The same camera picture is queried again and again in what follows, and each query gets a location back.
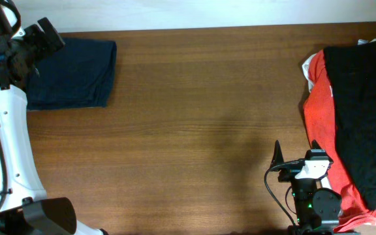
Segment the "navy blue shorts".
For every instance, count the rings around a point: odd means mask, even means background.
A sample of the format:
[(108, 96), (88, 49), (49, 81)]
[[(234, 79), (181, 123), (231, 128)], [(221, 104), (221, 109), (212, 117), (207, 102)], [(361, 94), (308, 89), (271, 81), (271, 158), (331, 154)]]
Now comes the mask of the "navy blue shorts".
[(111, 40), (64, 38), (65, 47), (37, 63), (26, 87), (28, 110), (105, 107), (118, 48)]

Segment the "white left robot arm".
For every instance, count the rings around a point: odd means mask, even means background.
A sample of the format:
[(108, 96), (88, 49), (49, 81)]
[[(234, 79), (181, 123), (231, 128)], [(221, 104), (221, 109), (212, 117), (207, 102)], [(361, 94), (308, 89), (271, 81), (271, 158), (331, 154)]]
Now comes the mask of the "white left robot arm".
[(0, 234), (98, 234), (71, 201), (48, 198), (27, 130), (25, 85), (37, 62), (65, 43), (47, 18), (27, 28), (12, 1), (0, 1)]

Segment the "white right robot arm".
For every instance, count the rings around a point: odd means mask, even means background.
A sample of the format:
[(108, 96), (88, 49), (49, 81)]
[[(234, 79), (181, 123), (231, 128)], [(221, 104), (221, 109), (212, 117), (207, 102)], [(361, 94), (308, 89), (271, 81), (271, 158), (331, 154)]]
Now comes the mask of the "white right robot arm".
[(290, 183), (296, 219), (282, 207), (291, 221), (287, 233), (333, 234), (339, 225), (341, 196), (333, 191), (328, 181), (328, 170), (333, 160), (320, 147), (310, 149), (305, 157), (284, 161), (279, 141), (274, 144), (274, 155), (269, 169), (277, 172), (278, 182)]

